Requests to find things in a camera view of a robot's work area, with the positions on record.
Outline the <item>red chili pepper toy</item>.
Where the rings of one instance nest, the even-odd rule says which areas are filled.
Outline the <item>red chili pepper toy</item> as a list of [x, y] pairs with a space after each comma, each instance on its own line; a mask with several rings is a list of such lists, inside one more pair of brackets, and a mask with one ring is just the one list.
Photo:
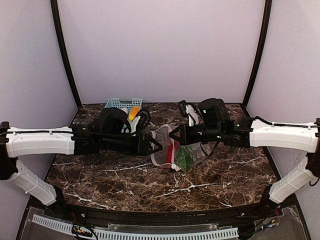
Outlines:
[[167, 152], [167, 163], [171, 164], [173, 159], [175, 158], [175, 144], [171, 143], [170, 146], [168, 147], [168, 152]]

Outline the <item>clear zip top bag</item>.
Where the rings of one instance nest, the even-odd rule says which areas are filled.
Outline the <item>clear zip top bag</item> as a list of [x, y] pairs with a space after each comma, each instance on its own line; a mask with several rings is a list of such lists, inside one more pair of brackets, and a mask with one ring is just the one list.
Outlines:
[[152, 137], [162, 145], [162, 150], [150, 155], [154, 166], [187, 172], [210, 157], [213, 147], [201, 143], [180, 145], [169, 137], [171, 130], [172, 128], [165, 124], [151, 132]]

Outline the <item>green bok choy toy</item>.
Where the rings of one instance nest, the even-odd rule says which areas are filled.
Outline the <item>green bok choy toy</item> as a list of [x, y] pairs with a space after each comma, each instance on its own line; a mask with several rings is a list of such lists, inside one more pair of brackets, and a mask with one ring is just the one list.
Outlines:
[[174, 163], [180, 170], [189, 171], [194, 165], [193, 153], [187, 147], [180, 146], [175, 154]]

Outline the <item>white napa cabbage toy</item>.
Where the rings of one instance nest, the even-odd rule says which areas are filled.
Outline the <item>white napa cabbage toy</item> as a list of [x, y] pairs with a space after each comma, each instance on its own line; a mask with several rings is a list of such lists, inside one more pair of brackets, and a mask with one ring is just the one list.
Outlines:
[[126, 114], [129, 113], [129, 110], [126, 107], [122, 108], [121, 110], [124, 111]]

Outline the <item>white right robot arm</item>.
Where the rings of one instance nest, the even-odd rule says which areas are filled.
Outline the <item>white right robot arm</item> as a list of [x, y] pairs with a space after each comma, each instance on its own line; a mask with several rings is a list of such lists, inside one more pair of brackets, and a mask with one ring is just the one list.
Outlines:
[[320, 179], [320, 121], [280, 123], [259, 116], [232, 120], [224, 101], [208, 98], [197, 106], [184, 100], [178, 103], [181, 115], [189, 118], [169, 133], [181, 146], [215, 142], [226, 146], [277, 147], [306, 153], [301, 162], [285, 177], [268, 186], [261, 203], [277, 206], [288, 196], [313, 180]]

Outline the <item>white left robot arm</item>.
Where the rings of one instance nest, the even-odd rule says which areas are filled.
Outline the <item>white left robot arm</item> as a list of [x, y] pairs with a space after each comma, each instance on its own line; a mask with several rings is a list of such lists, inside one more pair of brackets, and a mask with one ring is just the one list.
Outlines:
[[51, 129], [21, 129], [0, 124], [0, 179], [15, 184], [47, 207], [63, 208], [62, 191], [40, 179], [18, 159], [26, 155], [62, 154], [83, 156], [101, 150], [149, 156], [162, 145], [143, 130], [150, 113], [139, 110], [133, 121], [120, 108], [104, 108], [96, 120]]

